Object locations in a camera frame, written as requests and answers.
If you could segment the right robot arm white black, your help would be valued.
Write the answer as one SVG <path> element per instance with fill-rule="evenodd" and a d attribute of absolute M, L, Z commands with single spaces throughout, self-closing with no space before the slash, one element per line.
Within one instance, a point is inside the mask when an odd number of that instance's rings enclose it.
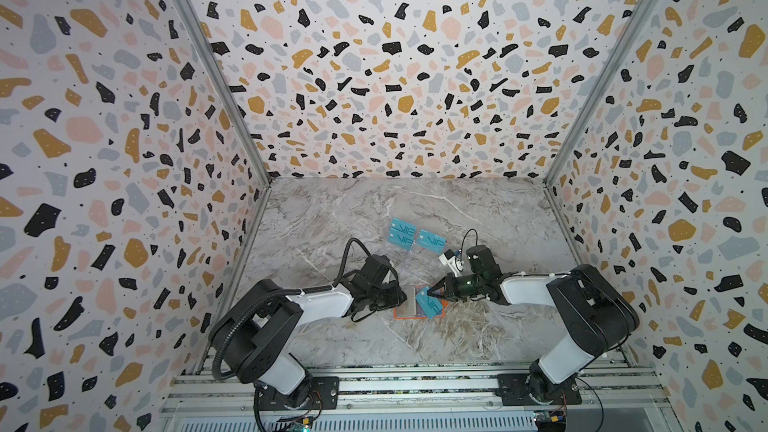
<path fill-rule="evenodd" d="M 446 302 L 487 299 L 497 305 L 554 308 L 565 335 L 529 367 L 522 396 L 549 404 L 575 384 L 576 376 L 603 354 L 622 346 L 638 328 L 636 311 L 591 265 L 569 271 L 528 274 L 501 271 L 490 248 L 476 245 L 466 258 L 446 252 L 441 262 L 452 269 L 427 295 Z"/>

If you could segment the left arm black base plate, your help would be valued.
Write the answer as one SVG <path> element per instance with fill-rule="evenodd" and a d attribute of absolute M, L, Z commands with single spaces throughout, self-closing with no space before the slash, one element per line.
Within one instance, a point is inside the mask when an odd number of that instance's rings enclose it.
<path fill-rule="evenodd" d="M 280 393 L 276 388 L 257 384 L 254 404 L 260 411 L 299 411 L 309 406 L 322 410 L 335 410 L 339 398 L 340 378 L 338 376 L 309 376 L 290 394 Z"/>

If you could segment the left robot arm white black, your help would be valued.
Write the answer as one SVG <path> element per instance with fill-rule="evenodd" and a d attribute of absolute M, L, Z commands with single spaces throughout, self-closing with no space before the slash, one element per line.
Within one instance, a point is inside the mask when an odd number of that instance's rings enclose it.
<path fill-rule="evenodd" d="M 368 255 L 360 269 L 328 285 L 290 289 L 264 279 L 211 329 L 212 376 L 265 386 L 297 408 L 311 395 L 313 377 L 285 351 L 296 328 L 325 319 L 360 322 L 363 311 L 374 314 L 405 301 L 399 274 L 383 255 Z"/>

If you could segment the orange card holder wallet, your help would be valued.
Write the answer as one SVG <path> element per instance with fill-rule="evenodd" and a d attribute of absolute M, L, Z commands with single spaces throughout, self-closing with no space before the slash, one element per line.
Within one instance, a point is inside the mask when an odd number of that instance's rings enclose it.
<path fill-rule="evenodd" d="M 418 287 L 428 287 L 428 286 L 408 285 L 405 287 L 404 291 L 406 294 L 406 300 L 403 304 L 396 307 L 393 313 L 394 318 L 396 320 L 431 320 L 431 319 L 419 319 L 416 317 L 415 294 Z M 445 313 L 448 307 L 448 302 L 442 299 L 440 300 L 443 302 L 443 305 L 444 305 L 444 316 L 445 316 Z"/>

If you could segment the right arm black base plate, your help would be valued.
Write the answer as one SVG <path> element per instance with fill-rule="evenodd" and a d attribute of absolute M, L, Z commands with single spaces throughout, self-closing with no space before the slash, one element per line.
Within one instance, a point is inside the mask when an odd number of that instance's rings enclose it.
<path fill-rule="evenodd" d="M 497 376 L 495 395 L 504 406 L 570 406 L 581 405 L 582 397 L 574 378 L 560 384 L 551 383 L 544 375 L 510 373 Z"/>

